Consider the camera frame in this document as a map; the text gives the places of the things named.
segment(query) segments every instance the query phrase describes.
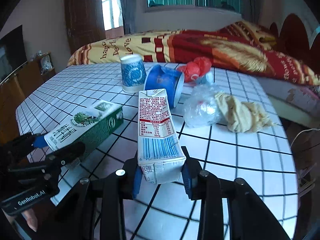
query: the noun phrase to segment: white wall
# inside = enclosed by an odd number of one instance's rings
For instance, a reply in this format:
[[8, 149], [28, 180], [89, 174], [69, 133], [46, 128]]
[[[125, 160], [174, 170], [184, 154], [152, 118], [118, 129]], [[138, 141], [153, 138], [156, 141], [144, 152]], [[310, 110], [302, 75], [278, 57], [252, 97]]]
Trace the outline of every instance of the white wall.
[[21, 24], [27, 59], [39, 50], [51, 51], [56, 72], [63, 70], [71, 56], [63, 0], [21, 0], [1, 30], [0, 38]]
[[291, 13], [303, 22], [311, 45], [319, 23], [304, 0], [263, 0], [259, 23], [269, 28], [275, 22], [280, 33], [284, 20]]
[[136, 32], [148, 30], [195, 29], [215, 31], [241, 20], [241, 15], [232, 11], [214, 8], [185, 8], [158, 12], [144, 12], [143, 3], [137, 0]]

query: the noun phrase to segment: checkered tablecloth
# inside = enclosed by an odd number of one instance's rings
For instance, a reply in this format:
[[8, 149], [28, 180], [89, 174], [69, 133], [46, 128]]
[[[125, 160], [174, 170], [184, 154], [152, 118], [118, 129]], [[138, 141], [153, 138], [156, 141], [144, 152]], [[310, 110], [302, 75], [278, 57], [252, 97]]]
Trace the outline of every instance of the checkered tablecloth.
[[[156, 63], [145, 63], [148, 70]], [[171, 68], [178, 64], [162, 63]], [[290, 147], [281, 122], [259, 82], [251, 76], [212, 68], [214, 81], [226, 93], [241, 101], [263, 105], [278, 125], [258, 133], [232, 133], [225, 123], [189, 128], [183, 121], [183, 103], [193, 87], [185, 84], [183, 94], [171, 111], [180, 145], [187, 146], [191, 157], [218, 178], [244, 178], [265, 202], [290, 238], [297, 218], [297, 179]], [[34, 91], [16, 111], [20, 134], [46, 133], [70, 114], [79, 112], [97, 99], [123, 105], [124, 123], [73, 170], [62, 169], [60, 193], [52, 198], [57, 205], [82, 177], [103, 178], [122, 168], [125, 160], [137, 151], [138, 94], [122, 90], [119, 63], [72, 66], [51, 78]], [[51, 150], [36, 149], [30, 162], [44, 160]], [[95, 238], [99, 239], [100, 208], [96, 215]], [[228, 207], [223, 199], [224, 234], [229, 239]], [[124, 201], [128, 239], [196, 239], [200, 201], [191, 201], [182, 179], [154, 185], [142, 179], [134, 201]]]

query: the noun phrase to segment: screw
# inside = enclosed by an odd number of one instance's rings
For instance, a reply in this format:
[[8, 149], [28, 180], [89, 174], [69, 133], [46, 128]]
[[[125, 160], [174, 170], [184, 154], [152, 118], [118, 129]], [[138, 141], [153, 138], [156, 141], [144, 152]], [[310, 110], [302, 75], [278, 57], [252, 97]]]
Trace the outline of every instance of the screw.
[[202, 170], [199, 172], [199, 175], [203, 178], [206, 178], [209, 176], [209, 171], [206, 171], [206, 170]]
[[245, 180], [242, 178], [236, 178], [236, 183], [243, 185], [245, 183]]
[[125, 174], [125, 170], [120, 169], [116, 171], [117, 176], [123, 176], [124, 174]]
[[51, 174], [47, 173], [43, 177], [44, 177], [45, 180], [49, 180], [51, 178]]
[[89, 180], [88, 178], [86, 178], [86, 177], [80, 179], [80, 183], [81, 183], [82, 185], [87, 184], [89, 181], [90, 181], [90, 180]]

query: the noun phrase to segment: paper cup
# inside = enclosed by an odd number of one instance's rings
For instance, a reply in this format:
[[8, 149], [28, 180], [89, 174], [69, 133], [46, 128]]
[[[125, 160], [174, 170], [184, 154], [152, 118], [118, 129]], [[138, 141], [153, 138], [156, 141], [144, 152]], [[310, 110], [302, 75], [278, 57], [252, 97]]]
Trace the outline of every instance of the paper cup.
[[184, 73], [175, 69], [155, 65], [148, 72], [144, 90], [165, 88], [169, 107], [176, 107], [183, 89]]
[[146, 79], [146, 69], [142, 57], [132, 54], [120, 58], [122, 72], [122, 89], [128, 93], [136, 93], [143, 90]]

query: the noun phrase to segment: blanket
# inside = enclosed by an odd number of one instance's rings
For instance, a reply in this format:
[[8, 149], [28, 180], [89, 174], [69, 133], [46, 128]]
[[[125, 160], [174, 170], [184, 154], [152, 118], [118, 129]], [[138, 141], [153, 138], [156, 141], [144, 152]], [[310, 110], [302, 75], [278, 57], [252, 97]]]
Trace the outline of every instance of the blanket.
[[71, 56], [68, 66], [119, 62], [133, 53], [142, 55], [145, 62], [188, 63], [205, 56], [218, 68], [320, 85], [320, 77], [303, 62], [272, 50], [275, 42], [274, 36], [245, 21], [215, 32], [148, 31], [87, 44]]

